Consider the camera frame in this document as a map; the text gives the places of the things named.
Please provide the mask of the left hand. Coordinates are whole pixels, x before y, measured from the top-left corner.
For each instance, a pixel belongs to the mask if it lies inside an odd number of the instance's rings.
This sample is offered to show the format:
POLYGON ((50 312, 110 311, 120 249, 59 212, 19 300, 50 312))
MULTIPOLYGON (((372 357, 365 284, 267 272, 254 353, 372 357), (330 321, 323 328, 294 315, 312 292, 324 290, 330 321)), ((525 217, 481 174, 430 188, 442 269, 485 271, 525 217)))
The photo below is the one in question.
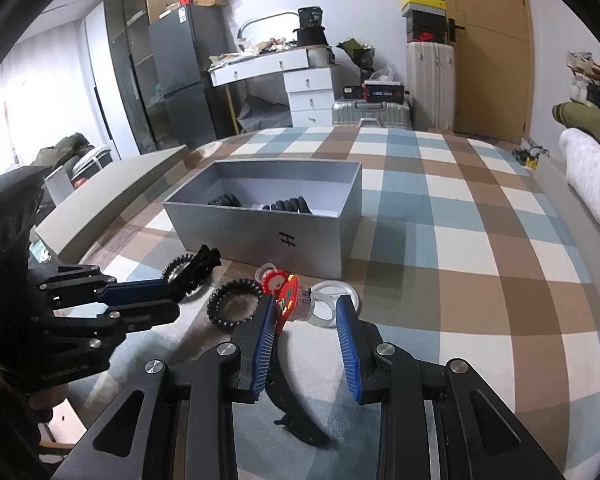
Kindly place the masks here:
POLYGON ((53 409, 56 404, 54 394, 50 390, 40 391, 29 396, 30 409, 40 424, 49 422, 53 418, 53 409))

